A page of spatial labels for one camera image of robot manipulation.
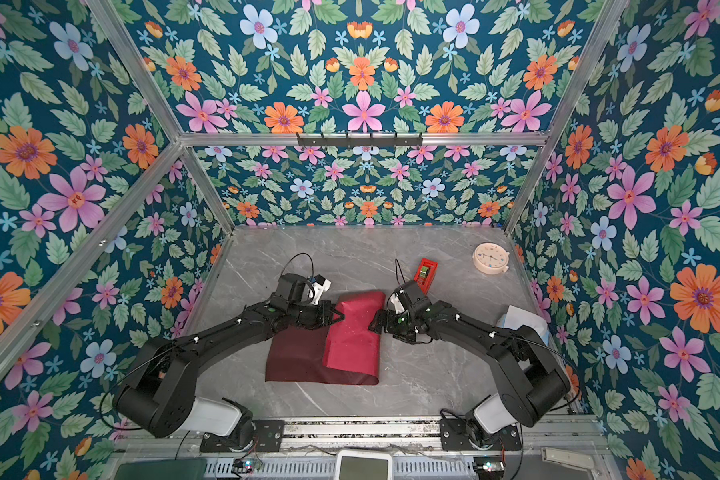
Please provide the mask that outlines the maroon wrapping paper sheet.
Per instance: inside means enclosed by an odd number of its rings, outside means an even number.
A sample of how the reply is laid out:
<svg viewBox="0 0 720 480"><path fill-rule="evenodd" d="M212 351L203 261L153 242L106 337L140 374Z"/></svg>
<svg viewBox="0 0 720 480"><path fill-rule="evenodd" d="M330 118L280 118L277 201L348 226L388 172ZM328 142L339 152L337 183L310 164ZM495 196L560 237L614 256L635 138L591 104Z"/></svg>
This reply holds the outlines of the maroon wrapping paper sheet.
<svg viewBox="0 0 720 480"><path fill-rule="evenodd" d="M332 385L379 383L379 334L369 326L384 306L381 291L347 293L337 305L345 315L329 327L290 327L277 334L266 361L267 382L308 382Z"/></svg>

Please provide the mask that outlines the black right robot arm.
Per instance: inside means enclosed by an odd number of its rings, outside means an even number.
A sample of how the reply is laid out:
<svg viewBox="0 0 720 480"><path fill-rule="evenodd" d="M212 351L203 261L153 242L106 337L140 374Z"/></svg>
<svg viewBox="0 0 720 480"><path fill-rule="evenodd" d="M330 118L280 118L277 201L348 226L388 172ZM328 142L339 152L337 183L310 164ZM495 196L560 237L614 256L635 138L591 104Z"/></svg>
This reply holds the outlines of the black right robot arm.
<svg viewBox="0 0 720 480"><path fill-rule="evenodd" d="M410 345L427 335L471 352L490 367L496 392L459 418L479 449L491 446L507 427L534 426L571 389L559 355L529 324L491 326L448 302L431 302L414 281L394 290L390 302L390 308L375 313L369 331Z"/></svg>

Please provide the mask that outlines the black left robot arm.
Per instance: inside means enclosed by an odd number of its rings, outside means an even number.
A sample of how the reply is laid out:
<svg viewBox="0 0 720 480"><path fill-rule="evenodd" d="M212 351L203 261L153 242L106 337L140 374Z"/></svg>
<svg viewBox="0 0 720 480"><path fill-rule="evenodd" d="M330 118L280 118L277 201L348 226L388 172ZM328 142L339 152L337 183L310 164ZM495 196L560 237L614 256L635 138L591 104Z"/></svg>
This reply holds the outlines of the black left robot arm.
<svg viewBox="0 0 720 480"><path fill-rule="evenodd" d="M228 437L245 415L232 400L197 395L199 379L232 355L290 327L316 330L344 319L323 295L331 282L285 273L268 299L245 306L231 319L175 339L154 338L139 350L112 401L113 409L156 438L178 430Z"/></svg>

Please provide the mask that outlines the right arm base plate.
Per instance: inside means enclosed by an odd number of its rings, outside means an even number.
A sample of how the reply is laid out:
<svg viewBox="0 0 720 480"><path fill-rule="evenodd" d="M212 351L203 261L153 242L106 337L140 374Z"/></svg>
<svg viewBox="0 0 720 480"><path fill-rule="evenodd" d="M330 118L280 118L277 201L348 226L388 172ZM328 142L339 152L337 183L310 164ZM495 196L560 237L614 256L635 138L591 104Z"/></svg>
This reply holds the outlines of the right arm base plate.
<svg viewBox="0 0 720 480"><path fill-rule="evenodd" d="M439 422L441 448L444 451L520 451L522 438L516 425L505 426L496 433L484 431L476 420L445 414Z"/></svg>

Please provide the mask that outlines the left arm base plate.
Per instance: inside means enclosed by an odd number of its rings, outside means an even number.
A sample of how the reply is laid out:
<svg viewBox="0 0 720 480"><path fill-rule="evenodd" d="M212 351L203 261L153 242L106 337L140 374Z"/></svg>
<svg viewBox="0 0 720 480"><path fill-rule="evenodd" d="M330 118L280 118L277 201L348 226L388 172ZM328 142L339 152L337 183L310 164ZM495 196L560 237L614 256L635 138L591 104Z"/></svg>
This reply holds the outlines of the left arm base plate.
<svg viewBox="0 0 720 480"><path fill-rule="evenodd" d="M248 420L239 424L229 436L206 433L201 453L276 453L284 439L283 420Z"/></svg>

